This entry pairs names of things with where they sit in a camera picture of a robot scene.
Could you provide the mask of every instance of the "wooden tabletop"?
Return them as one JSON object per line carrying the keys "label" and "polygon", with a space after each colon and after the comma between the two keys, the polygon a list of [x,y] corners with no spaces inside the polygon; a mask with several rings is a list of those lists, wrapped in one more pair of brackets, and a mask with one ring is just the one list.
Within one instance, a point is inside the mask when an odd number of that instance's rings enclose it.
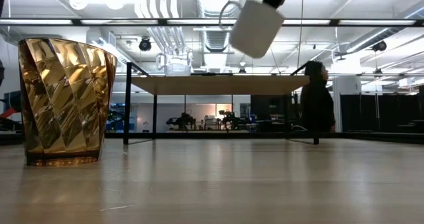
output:
{"label": "wooden tabletop", "polygon": [[153,95],[285,95],[309,83],[308,76],[187,76],[132,78]]}

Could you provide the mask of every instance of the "ceiling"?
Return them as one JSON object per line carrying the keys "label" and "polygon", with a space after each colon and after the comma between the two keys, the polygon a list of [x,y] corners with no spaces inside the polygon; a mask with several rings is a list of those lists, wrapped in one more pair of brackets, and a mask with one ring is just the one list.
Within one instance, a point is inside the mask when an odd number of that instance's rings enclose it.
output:
{"label": "ceiling", "polygon": [[[69,0],[6,0],[2,17],[136,18],[134,12],[136,0],[123,1],[126,5],[119,10],[112,10],[98,2],[89,3],[82,10],[74,10],[70,7]],[[424,0],[286,0],[279,11],[287,18],[403,19],[404,11],[419,6],[424,7]],[[196,0],[178,0],[178,13],[184,18],[198,17]],[[158,72],[155,60],[160,52],[159,47],[153,43],[152,49],[148,52],[141,52],[138,49],[142,36],[149,36],[145,27],[101,27],[99,29],[103,36],[107,36],[109,31],[116,35],[118,49],[137,62],[141,68],[148,72]],[[194,27],[182,29],[187,46],[194,51],[194,67],[199,68],[203,64],[203,55],[199,53],[203,51],[201,32],[194,31]],[[326,49],[337,51],[337,44],[353,42],[373,29],[375,28],[282,27],[265,57],[253,60],[236,50],[229,49],[228,52],[231,54],[227,57],[226,66],[228,70],[236,72],[240,68],[240,62],[246,62],[247,72],[277,72],[277,66],[281,72],[292,72],[322,51]],[[87,30],[87,27],[11,27],[9,28],[10,36],[5,40],[19,40],[35,34],[73,38],[85,36]],[[360,59],[363,72],[372,72],[376,65],[402,61],[422,50],[424,47],[422,39],[407,43],[423,34],[424,28],[407,28],[385,39],[388,49],[381,54],[377,53],[377,59],[373,51],[367,50],[352,56]],[[320,60],[329,70],[331,69],[333,63],[331,56],[320,57]],[[393,67],[390,72],[403,72],[421,66],[424,67],[424,56],[419,55],[411,62]]]}

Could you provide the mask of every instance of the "exposed ceiling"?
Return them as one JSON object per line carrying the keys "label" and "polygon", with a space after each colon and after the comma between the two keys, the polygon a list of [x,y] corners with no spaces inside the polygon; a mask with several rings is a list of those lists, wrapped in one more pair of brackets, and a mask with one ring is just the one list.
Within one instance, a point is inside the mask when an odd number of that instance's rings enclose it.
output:
{"label": "exposed ceiling", "polygon": [[[69,0],[6,0],[2,17],[135,18],[134,2],[136,0],[123,1],[126,5],[119,10],[112,10],[97,2],[89,3],[82,10],[74,10],[69,6]],[[196,3],[196,0],[178,0],[179,14],[184,18],[198,17]],[[287,18],[404,19],[404,11],[420,6],[424,7],[424,0],[286,0],[284,6],[279,10]],[[11,36],[6,39],[19,40],[26,37],[26,34],[73,38],[80,35],[85,36],[87,29],[84,27],[12,27],[9,31]],[[131,57],[143,69],[157,72],[155,59],[157,53],[160,52],[159,47],[153,43],[152,49],[148,52],[141,52],[138,49],[142,36],[149,36],[145,27],[101,27],[100,29],[103,36],[107,36],[109,31],[113,32],[117,36],[119,50]],[[187,46],[195,52],[193,64],[199,68],[203,63],[203,56],[199,53],[203,51],[202,36],[200,32],[193,29],[193,27],[183,27],[183,34]],[[248,72],[268,73],[277,72],[277,64],[281,68],[281,72],[292,72],[298,65],[316,57],[325,49],[336,49],[337,51],[337,44],[355,41],[373,29],[282,27],[265,57],[253,60],[230,49],[229,52],[233,54],[228,55],[226,65],[230,70],[236,71],[240,67],[240,62],[246,62]],[[409,44],[408,41],[419,38],[423,34],[424,28],[407,28],[385,39],[388,49],[382,54],[377,53],[377,59],[375,59],[373,51],[367,50],[358,52],[354,56],[360,58],[363,72],[372,72],[376,65],[402,61],[420,50],[422,52],[424,40],[417,39]],[[333,63],[331,56],[320,58],[320,60],[324,61],[329,69],[331,68]],[[424,56],[419,54],[416,59],[393,67],[391,72],[402,72],[421,66],[424,66]]]}

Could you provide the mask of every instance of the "white mug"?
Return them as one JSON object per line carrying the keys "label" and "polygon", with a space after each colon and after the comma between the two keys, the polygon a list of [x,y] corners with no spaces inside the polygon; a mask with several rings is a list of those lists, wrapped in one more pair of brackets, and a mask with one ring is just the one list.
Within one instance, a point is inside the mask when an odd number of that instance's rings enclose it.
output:
{"label": "white mug", "polygon": [[222,29],[225,29],[221,23],[222,15],[229,5],[236,5],[241,10],[230,33],[231,46],[252,58],[265,56],[284,17],[275,8],[259,1],[246,0],[244,7],[239,2],[228,1],[219,15],[219,26]]}

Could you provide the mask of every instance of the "white pillar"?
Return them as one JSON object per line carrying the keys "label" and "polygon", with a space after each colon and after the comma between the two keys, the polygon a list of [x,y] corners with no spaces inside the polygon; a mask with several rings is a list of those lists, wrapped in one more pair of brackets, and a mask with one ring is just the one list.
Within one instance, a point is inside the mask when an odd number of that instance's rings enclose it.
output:
{"label": "white pillar", "polygon": [[341,100],[340,95],[357,95],[361,92],[360,77],[342,76],[333,80],[334,114],[336,132],[342,132]]}

